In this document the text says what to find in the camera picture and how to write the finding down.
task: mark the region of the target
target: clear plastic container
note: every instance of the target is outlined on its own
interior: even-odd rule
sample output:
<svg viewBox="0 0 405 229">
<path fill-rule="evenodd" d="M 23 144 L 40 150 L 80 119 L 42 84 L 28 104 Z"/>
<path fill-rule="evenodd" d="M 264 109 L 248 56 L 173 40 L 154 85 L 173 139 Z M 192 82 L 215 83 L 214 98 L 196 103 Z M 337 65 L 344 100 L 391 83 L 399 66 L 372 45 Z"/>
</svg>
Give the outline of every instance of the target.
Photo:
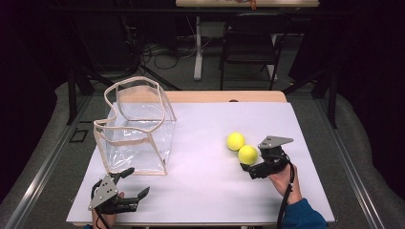
<svg viewBox="0 0 405 229">
<path fill-rule="evenodd" d="M 108 88 L 107 119 L 94 122 L 107 173 L 130 167 L 133 175 L 167 175 L 176 117 L 161 86 L 136 76 Z"/>
</svg>

